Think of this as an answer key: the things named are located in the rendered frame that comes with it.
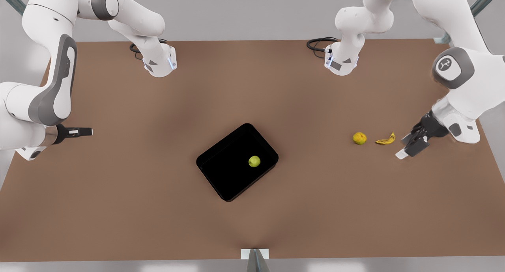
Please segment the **black rectangular storage box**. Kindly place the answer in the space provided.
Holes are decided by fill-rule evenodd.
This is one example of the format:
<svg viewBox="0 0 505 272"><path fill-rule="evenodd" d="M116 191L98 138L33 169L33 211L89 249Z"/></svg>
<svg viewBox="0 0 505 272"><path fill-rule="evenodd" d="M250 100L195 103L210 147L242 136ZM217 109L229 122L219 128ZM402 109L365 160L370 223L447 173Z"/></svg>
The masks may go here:
<svg viewBox="0 0 505 272"><path fill-rule="evenodd" d="M252 168L248 160L260 157ZM197 167L219 197L231 202L268 173L279 160L273 147L250 123L244 123L196 159Z"/></svg>

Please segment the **silver frame post with foot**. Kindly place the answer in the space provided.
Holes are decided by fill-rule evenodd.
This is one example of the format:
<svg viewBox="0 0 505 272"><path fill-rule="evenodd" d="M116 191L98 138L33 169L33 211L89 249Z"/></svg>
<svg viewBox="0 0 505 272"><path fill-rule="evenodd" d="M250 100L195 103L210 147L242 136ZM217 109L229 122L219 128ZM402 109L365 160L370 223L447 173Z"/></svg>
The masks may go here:
<svg viewBox="0 0 505 272"><path fill-rule="evenodd" d="M247 259L247 272L270 272L266 260L270 258L269 249L241 249L241 260Z"/></svg>

